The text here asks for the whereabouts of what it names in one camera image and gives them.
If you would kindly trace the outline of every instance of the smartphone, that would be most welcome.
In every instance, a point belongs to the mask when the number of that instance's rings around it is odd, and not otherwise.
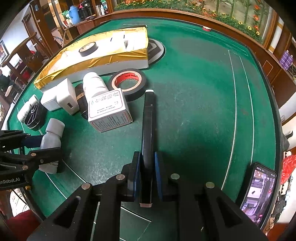
[[[276,173],[259,162],[247,170],[236,204],[258,226],[265,217],[274,190]]]

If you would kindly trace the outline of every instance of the blue pitcher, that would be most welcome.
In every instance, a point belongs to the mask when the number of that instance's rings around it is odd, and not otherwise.
[[[71,18],[72,24],[77,24],[81,21],[79,14],[78,14],[78,7],[71,6],[69,10],[69,16]]]

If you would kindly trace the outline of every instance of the red flower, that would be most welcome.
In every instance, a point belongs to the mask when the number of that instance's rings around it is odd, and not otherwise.
[[[254,17],[255,21],[259,21],[259,17],[257,15],[254,15],[253,17]]]

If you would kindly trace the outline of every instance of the framed picture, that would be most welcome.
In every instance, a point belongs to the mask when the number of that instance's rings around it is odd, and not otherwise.
[[[8,51],[5,48],[5,45],[2,40],[0,42],[0,66],[1,66],[2,62],[6,59],[7,56],[8,56]]]

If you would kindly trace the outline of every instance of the phone screen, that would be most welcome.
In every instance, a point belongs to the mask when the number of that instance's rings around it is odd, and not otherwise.
[[[268,207],[275,185],[274,171],[256,163],[252,173],[247,195],[242,203],[241,210],[259,226],[266,208]]]

